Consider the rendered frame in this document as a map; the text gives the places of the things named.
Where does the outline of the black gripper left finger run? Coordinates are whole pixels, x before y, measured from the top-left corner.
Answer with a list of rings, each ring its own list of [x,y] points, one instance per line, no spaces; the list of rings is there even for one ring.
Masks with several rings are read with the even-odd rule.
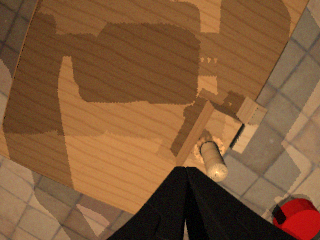
[[[141,209],[106,240],[183,240],[188,176],[175,166]]]

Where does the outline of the tan cylindrical pin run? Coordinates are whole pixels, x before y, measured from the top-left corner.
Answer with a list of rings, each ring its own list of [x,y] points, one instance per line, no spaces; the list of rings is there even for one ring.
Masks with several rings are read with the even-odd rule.
[[[200,152],[207,175],[215,182],[222,181],[228,174],[228,169],[217,145],[208,141],[201,145]]]

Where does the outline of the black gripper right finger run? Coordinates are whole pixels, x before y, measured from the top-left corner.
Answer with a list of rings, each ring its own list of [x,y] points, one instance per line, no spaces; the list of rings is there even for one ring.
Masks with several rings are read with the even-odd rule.
[[[186,167],[189,240],[298,240],[252,211],[197,167]]]

